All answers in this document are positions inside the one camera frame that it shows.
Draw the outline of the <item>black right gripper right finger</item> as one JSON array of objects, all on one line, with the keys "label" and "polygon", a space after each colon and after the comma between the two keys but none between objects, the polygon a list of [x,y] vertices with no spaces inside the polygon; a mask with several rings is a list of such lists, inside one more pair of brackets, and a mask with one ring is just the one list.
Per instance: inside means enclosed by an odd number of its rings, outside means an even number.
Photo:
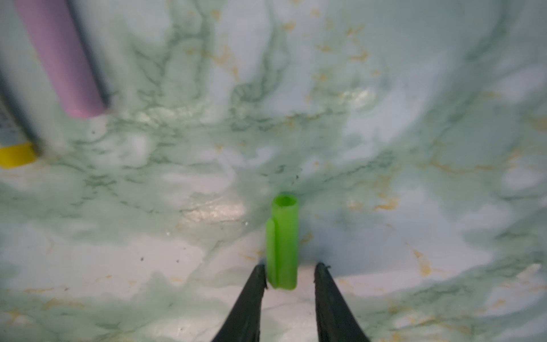
[{"label": "black right gripper right finger", "polygon": [[329,267],[322,262],[316,265],[314,284],[319,342],[370,342],[340,293]]}]

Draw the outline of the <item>pink pen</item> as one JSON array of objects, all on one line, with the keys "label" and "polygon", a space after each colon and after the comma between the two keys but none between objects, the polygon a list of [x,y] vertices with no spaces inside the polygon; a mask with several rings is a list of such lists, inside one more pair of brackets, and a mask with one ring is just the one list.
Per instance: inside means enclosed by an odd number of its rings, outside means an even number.
[{"label": "pink pen", "polygon": [[106,112],[67,1],[14,5],[64,111],[74,118]]}]

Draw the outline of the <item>light green pen cap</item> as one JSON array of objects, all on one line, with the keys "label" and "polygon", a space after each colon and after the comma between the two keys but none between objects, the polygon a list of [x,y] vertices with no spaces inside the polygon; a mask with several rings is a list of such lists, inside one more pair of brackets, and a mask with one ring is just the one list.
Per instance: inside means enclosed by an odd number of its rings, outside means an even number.
[{"label": "light green pen cap", "polygon": [[266,221],[266,276],[275,289],[294,290],[299,268],[299,201],[289,194],[272,200]]}]

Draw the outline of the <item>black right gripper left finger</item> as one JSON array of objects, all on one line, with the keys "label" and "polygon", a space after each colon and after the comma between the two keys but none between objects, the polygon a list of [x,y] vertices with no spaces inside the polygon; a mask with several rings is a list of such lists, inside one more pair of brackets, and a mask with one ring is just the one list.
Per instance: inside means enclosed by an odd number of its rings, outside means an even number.
[{"label": "black right gripper left finger", "polygon": [[212,342],[259,342],[262,299],[266,288],[266,268],[263,264],[256,265]]}]

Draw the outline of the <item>white pen yellow end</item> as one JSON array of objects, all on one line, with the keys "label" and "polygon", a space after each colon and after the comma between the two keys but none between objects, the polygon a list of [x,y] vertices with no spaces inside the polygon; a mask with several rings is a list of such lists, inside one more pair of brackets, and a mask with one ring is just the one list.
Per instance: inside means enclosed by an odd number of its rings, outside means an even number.
[{"label": "white pen yellow end", "polygon": [[39,157],[34,132],[4,75],[1,74],[1,169],[35,163]]}]

